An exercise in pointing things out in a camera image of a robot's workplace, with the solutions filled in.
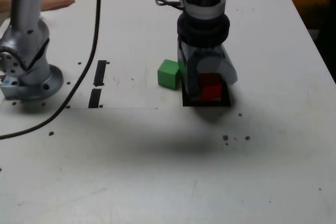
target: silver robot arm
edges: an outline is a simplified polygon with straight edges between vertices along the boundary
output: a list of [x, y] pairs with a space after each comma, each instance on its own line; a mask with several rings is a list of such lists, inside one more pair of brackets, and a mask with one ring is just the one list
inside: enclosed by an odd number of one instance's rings
[[49, 65], [49, 29], [40, 18], [41, 0], [12, 0], [11, 21], [0, 40], [1, 90], [8, 100], [41, 100], [63, 84], [61, 71]]
[[156, 0], [156, 4], [183, 11], [177, 21], [177, 57], [185, 90], [191, 98], [200, 94], [200, 74], [219, 73], [227, 84], [237, 81], [237, 72], [222, 45], [230, 27], [224, 13], [226, 0]]

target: green block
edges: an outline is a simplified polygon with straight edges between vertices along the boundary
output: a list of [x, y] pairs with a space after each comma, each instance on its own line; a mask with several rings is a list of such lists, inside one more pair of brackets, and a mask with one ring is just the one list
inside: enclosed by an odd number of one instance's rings
[[181, 80], [179, 64], [172, 60], [164, 60], [157, 71], [158, 84], [169, 89], [177, 89]]

